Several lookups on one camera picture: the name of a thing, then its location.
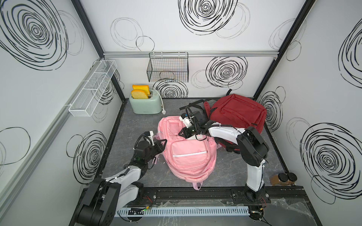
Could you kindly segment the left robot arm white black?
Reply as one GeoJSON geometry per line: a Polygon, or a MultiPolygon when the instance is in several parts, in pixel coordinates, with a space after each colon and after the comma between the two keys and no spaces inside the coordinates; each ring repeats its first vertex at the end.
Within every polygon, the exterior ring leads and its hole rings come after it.
{"type": "Polygon", "coordinates": [[[122,207],[138,198],[142,187],[139,179],[149,170],[149,162],[164,152],[166,145],[166,139],[137,141],[125,169],[106,179],[95,178],[83,191],[69,224],[109,226],[122,207]]]}

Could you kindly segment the pink tape outline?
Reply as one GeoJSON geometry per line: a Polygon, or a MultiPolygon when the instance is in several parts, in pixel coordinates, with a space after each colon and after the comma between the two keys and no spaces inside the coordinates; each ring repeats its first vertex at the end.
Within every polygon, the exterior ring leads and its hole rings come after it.
{"type": "Polygon", "coordinates": [[[171,172],[200,190],[215,169],[217,143],[213,137],[205,135],[184,138],[179,135],[184,127],[178,116],[164,117],[158,123],[156,139],[167,140],[162,155],[171,172]]]}

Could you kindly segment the black backpack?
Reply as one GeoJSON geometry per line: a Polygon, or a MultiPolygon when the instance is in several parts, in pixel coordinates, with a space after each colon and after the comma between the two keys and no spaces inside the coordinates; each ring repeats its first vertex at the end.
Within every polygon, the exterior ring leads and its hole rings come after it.
{"type": "Polygon", "coordinates": [[[234,152],[236,154],[240,154],[239,146],[235,143],[232,143],[231,141],[227,141],[222,138],[215,138],[216,142],[223,146],[227,152],[231,153],[234,152]]]}

